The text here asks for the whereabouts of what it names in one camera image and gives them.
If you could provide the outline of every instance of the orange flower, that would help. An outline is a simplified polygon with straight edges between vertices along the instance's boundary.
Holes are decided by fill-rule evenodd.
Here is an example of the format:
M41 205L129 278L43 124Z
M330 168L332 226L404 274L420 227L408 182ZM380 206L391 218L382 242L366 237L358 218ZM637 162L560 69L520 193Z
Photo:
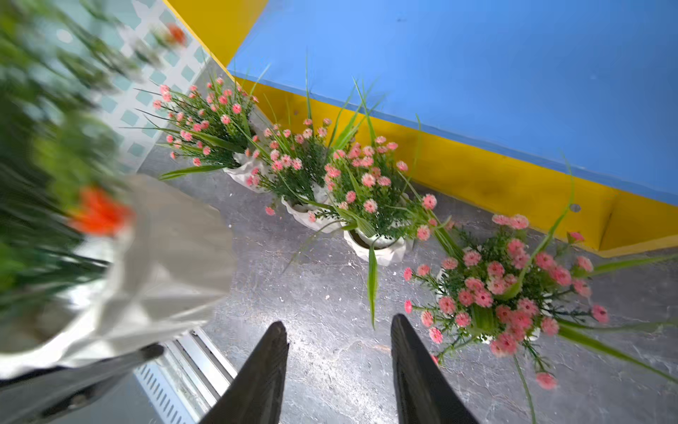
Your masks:
M186 45L186 34L184 34L184 30L175 24L169 24L167 29L170 31L169 34L167 34L168 43Z
M132 211L111 199L97 187L88 187L81 192L82 207L73 214L71 226L91 235L114 235L125 224Z

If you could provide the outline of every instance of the metal vent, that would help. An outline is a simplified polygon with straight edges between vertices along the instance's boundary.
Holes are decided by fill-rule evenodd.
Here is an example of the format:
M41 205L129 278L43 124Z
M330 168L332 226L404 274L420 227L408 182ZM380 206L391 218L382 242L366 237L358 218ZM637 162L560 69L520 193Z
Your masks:
M164 424L196 423L155 362L137 368L134 375Z

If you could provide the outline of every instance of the yellow wall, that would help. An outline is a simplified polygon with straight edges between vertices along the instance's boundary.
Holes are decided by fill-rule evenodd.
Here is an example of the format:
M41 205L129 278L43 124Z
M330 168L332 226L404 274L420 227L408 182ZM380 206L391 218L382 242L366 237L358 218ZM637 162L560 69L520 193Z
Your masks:
M224 69L266 5L266 0L165 2ZM241 83L251 90L252 82ZM303 131L305 97L262 84L255 94L271 120L294 132ZM311 101L311 109L315 119L329 117L332 121L339 111L338 107L315 100ZM350 111L342 114L342 128L351 115ZM568 175L380 119L373 119L373 125L378 135L400 145L397 156L408 162L410 170L421 136L414 179L479 208L506 215L523 214L533 228L545 232L569 199ZM369 142L366 127L358 133L357 140L363 145ZM586 238L585 248L606 257L678 246L675 206L580 178L574 180L574 201L581 211L568 214L557 232L558 238L565 239L567 231L579 231Z

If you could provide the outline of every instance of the white pot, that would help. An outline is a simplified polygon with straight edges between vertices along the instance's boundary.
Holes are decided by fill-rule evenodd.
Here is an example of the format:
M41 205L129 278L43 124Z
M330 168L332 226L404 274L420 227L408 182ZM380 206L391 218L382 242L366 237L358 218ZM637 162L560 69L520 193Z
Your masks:
M315 198L316 202L327 203L327 200L329 199L327 194L327 189L316 184L313 185L313 197ZM336 219L332 218L317 217L315 222L312 223L311 220L308 219L308 213L318 211L320 208L317 206L300 204L292 205L285 198L281 199L281 203L285 205L287 212L289 212L289 214L292 215L298 223L312 229L313 231L322 229L324 233L331 233L332 231L341 228L341 223L339 222L332 225L327 225L333 221L336 221Z
M49 340L0 352L0 379L123 355L212 318L235 272L231 230L219 211L171 186L145 175L128 183L134 221L113 242L100 290Z
M252 175L252 170L254 168L259 168L259 172L264 171L264 162L260 159L247 157L242 153L233 153L233 158L239 163L242 163L242 165L240 165L238 168L224 168L224 172L230 175L235 182L243 187L247 187L249 190L252 190L255 193L265 192L266 190L262 187L247 185L247 179Z
M361 246L353 239L353 235L360 237L362 242L370 245L376 237L366 237L360 230L344 231L344 240L353 249L356 255L363 261L370 261L370 249ZM412 250L414 242L400 237L398 240L386 239L381 237L374 244L374 256L376 256L377 263L383 267L387 267L392 263L398 263L403 260L406 252Z

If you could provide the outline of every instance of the gray floor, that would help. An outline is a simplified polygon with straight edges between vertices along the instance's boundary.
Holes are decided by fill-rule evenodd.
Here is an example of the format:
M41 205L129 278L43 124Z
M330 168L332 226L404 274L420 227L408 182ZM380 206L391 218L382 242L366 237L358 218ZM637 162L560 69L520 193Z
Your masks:
M167 149L154 148L139 173L158 176L178 168L168 154ZM408 298L417 303L433 299L425 289L406 284L401 275L407 266L440 263L445 255L437 242L416 244L403 263L379 269L373 330L364 282L367 264L342 237L320 237L301 263L283 274L311 231L281 208L278 215L267 216L264 207L271 195L252 193L223 172L169 183L219 209L235 235L238 270L233 290L205 327L215 344L240 367L270 323L281 320L287 327L290 356L281 422L396 423L390 320L402 312ZM438 199L440 215L451 214L480 237L490 234L490 214L444 195L438 194ZM587 256L594 264L601 262ZM609 309L612 324L665 320L678 316L677 280L678 263L632 269L596 279L594 300ZM418 320L412 322L421 330ZM431 345L426 333L421 335ZM678 376L678 330L610 333L602 339ZM677 422L678 387L661 377L559 339L544 337L540 349L551 359L560 382L554 391L541 390L531 364L521 359L540 423ZM479 421L529 421L511 359L497 360L487 346L474 346L448 361L443 372Z

